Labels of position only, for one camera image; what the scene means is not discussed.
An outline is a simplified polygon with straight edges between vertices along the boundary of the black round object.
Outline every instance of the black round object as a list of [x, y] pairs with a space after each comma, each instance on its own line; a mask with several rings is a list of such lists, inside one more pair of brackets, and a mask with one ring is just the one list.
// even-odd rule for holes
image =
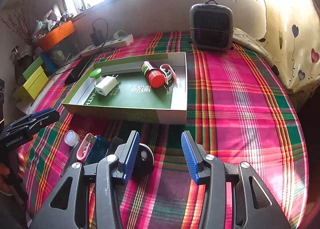
[[143, 177], [149, 175], [154, 168], [155, 158], [151, 149], [143, 144], [139, 143], [138, 153], [136, 161], [134, 163], [132, 176]]

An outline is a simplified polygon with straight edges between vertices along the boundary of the plaid tablecloth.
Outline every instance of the plaid tablecloth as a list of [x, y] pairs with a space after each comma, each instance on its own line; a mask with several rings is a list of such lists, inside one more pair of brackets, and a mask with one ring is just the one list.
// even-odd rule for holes
[[[180, 136], [190, 130], [197, 143], [222, 161], [248, 161], [270, 188], [292, 228], [301, 222], [308, 192], [308, 161], [297, 115], [268, 65], [254, 52], [234, 44], [227, 53], [199, 51], [189, 33], [136, 37], [128, 47], [103, 53], [95, 62], [156, 52], [186, 52], [187, 124], [180, 126], [73, 116], [61, 105], [72, 85], [62, 74], [36, 111], [51, 107], [58, 122], [41, 130], [20, 150], [25, 155], [28, 211], [37, 213], [59, 180], [69, 147], [69, 129], [81, 137], [91, 132], [106, 139], [127, 139], [138, 130], [150, 146], [155, 169], [149, 176], [118, 187], [124, 228], [197, 228], [204, 186], [191, 180]], [[231, 226], [228, 194], [226, 228]], [[96, 228], [94, 184], [90, 187], [90, 226]]]

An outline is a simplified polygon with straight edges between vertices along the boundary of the orange plastic tray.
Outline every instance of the orange plastic tray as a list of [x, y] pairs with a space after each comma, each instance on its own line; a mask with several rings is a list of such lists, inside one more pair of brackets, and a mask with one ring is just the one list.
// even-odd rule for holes
[[74, 31], [75, 28], [73, 27], [73, 23], [68, 21], [57, 27], [55, 30], [49, 32], [45, 37], [41, 38], [37, 45], [40, 46], [44, 51], [48, 51], [68, 35], [71, 35]]

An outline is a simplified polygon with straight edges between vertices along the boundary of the open cardboard box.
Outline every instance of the open cardboard box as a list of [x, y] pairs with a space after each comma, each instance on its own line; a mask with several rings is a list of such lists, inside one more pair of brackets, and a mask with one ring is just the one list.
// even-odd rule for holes
[[[158, 89], [148, 84], [141, 65], [153, 61], [157, 66], [169, 64], [177, 81]], [[101, 76], [118, 75], [118, 85], [105, 97], [94, 88], [90, 73], [101, 68]], [[92, 65], [71, 89], [63, 105], [72, 114], [108, 119], [186, 124], [187, 64], [184, 52], [156, 53], [125, 57]]]

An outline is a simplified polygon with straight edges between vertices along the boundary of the metal bolt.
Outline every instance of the metal bolt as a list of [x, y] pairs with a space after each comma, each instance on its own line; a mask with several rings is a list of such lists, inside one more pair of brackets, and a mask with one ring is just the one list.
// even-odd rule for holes
[[76, 162], [76, 163], [73, 163], [71, 166], [73, 169], [77, 169], [77, 168], [81, 167], [81, 164], [79, 162]]
[[241, 166], [243, 167], [243, 168], [248, 168], [248, 167], [250, 167], [250, 164], [248, 163], [248, 162], [241, 162]]
[[207, 155], [204, 156], [204, 158], [205, 158], [206, 160], [214, 160], [214, 155], [207, 154]]
[[108, 160], [109, 162], [113, 162], [113, 161], [115, 161], [116, 159], [117, 159], [117, 156], [114, 155], [114, 154], [111, 154], [111, 155], [107, 156], [107, 160]]

